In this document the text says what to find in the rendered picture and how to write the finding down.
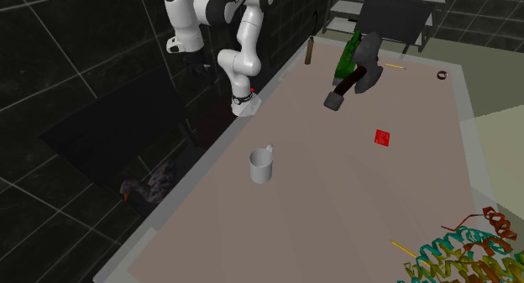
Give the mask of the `grey mug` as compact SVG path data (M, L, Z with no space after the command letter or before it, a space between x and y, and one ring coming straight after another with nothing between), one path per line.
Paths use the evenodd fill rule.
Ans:
M249 155L250 179L257 184L264 184L272 177L273 145L264 149L254 149Z

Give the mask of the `dark duck figure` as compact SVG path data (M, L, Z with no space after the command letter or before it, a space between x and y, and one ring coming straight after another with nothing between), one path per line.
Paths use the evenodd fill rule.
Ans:
M123 194L124 201L133 191L149 203L159 204L170 191L176 186L176 163L174 160L167 160L149 178L147 184L136 179L126 180L120 186L119 192Z

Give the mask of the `green bottle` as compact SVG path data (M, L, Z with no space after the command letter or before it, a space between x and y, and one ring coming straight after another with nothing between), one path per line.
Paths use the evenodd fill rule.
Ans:
M344 46L343 53L339 59L334 73L334 86L337 86L345 77L354 72L355 64L351 62L351 58L354 54L354 51L358 47L361 39L362 34L358 29L356 29L354 31L353 37Z

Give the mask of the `grey metal shelf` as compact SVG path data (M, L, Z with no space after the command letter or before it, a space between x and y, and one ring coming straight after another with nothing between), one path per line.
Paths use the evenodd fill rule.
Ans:
M436 22L434 14L444 4L445 0L327 0L322 32L376 32L403 44L404 52L411 46L423 51Z

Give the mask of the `long yellow pencil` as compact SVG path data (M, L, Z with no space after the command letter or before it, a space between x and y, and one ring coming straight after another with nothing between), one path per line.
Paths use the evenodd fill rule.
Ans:
M393 239L391 238L387 238L393 245L395 245L397 248L401 249L402 251L404 251L405 253L409 254L411 257L417 259L418 262L422 262L423 264L427 265L427 266L430 266L430 264L428 264L428 262L426 261L423 261L423 260L419 260L417 258L417 255L413 254L410 250L406 249L405 247L401 246L400 244L398 244L396 241L394 241Z

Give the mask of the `multicoloured ribbon coil model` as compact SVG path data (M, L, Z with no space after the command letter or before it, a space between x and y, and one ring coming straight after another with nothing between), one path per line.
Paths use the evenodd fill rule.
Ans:
M409 281L396 283L524 283L524 250L513 249L511 221L493 207L479 214L493 228L486 232L461 222L424 244L414 262L404 264Z

